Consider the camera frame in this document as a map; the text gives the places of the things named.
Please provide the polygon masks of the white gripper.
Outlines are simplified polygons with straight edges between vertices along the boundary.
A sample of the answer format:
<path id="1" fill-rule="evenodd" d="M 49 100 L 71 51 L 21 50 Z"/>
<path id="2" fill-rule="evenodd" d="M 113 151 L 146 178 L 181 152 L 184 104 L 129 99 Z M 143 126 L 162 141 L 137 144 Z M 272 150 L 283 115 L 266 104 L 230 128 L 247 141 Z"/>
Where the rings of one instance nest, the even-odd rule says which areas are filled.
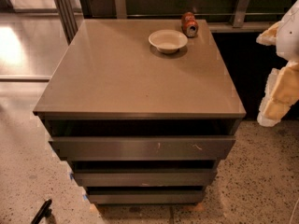
<path id="1" fill-rule="evenodd" d="M 281 69 L 272 69 L 259 107 L 258 123 L 273 127 L 299 100 L 299 0 L 281 21 L 259 34 L 256 42 L 265 46 L 276 45 L 277 55 L 289 61 Z"/>

